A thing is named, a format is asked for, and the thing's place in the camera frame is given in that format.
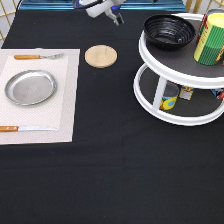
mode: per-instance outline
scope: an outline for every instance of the knife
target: knife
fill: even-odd
[[[24,60],[24,59],[57,59],[63,57],[64,54],[55,54],[51,56],[40,56],[40,55],[14,55],[14,58],[17,60]]]
[[[0,132],[16,131],[57,131],[57,129],[45,126],[0,126]]]

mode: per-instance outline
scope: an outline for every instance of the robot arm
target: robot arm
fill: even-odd
[[[76,7],[75,0],[73,0],[73,7],[75,9],[86,9],[87,14],[90,17],[97,17],[98,15],[105,12],[106,16],[111,18],[114,23],[118,26],[124,23],[122,16],[120,14],[114,15],[111,11],[112,6],[118,6],[125,2],[126,0],[82,0],[81,7]]]

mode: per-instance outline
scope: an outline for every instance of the white rim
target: white rim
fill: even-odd
[[[211,114],[200,116],[200,117],[180,117],[175,116],[172,114],[168,114],[161,110],[156,110],[153,108],[152,104],[150,104],[145,97],[142,95],[140,86],[139,86],[139,80],[141,78],[142,73],[147,68],[147,64],[143,64],[135,77],[134,80],[134,93],[138,100],[138,102],[141,104],[141,106],[148,111],[150,114],[154,115],[155,117],[177,125],[185,125],[185,126],[195,126],[195,125],[202,125],[209,123],[215,119],[217,119],[224,111],[224,101],[221,103],[221,105]]]
[[[180,16],[184,19],[192,19],[192,20],[202,20],[203,18],[203,15],[197,15],[191,13],[180,13],[174,15]],[[142,32],[142,35],[139,40],[139,52],[143,61],[147,64],[147,66],[150,69],[152,69],[155,73],[166,78],[167,80],[177,82],[182,85],[201,89],[216,89],[224,87],[224,77],[204,78],[204,77],[191,76],[188,74],[175,71],[157,61],[149,53],[146,47],[146,38],[144,31]]]

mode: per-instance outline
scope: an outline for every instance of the black bowl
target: black bowl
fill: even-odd
[[[155,15],[144,22],[146,39],[163,50],[176,50],[189,44],[195,37],[194,26],[173,15]]]

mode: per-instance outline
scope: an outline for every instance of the white shelf rack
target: white shelf rack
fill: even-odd
[[[190,20],[202,20],[203,18],[202,15],[190,14],[190,13],[181,13],[175,15]],[[140,69],[136,74],[134,80],[134,93],[141,106],[150,114],[163,121],[172,124],[195,126],[209,123],[217,119],[224,112],[224,101],[222,101],[220,106],[214,112],[199,117],[176,116],[160,110],[159,107],[166,87],[167,80],[200,89],[216,89],[224,87],[224,77],[217,77],[217,78],[196,77],[190,74],[184,74],[175,71],[163,65],[150,54],[150,51],[146,47],[146,37],[144,31],[142,32],[142,35],[139,40],[139,52],[145,63],[140,67]],[[139,86],[141,75],[147,68],[150,68],[153,72],[155,72],[160,76],[154,96],[154,101],[152,104],[145,99]]]

